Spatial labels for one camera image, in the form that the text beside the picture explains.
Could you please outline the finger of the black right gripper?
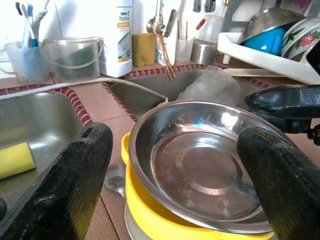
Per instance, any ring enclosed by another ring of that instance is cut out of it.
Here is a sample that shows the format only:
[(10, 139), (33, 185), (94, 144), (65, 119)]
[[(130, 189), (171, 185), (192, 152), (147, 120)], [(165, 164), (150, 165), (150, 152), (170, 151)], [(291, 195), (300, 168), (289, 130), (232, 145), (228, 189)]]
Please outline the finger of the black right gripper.
[(320, 117), (320, 86), (278, 85), (248, 94), (245, 104), (250, 110), (286, 119)]

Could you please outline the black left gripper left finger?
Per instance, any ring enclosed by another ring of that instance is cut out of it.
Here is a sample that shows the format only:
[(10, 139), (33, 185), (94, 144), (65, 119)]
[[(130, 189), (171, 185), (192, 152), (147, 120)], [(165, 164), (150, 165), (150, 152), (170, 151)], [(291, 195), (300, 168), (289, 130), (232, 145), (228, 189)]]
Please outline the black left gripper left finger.
[(0, 222), (2, 240), (85, 239), (113, 151), (112, 130), (84, 127)]

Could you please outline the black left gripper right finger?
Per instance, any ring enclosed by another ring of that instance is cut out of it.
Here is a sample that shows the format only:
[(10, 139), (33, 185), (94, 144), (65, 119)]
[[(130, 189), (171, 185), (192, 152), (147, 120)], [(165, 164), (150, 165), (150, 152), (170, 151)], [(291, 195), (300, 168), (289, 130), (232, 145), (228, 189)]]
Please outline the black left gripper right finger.
[(248, 127), (237, 153), (279, 240), (320, 238), (320, 168), (294, 143)]

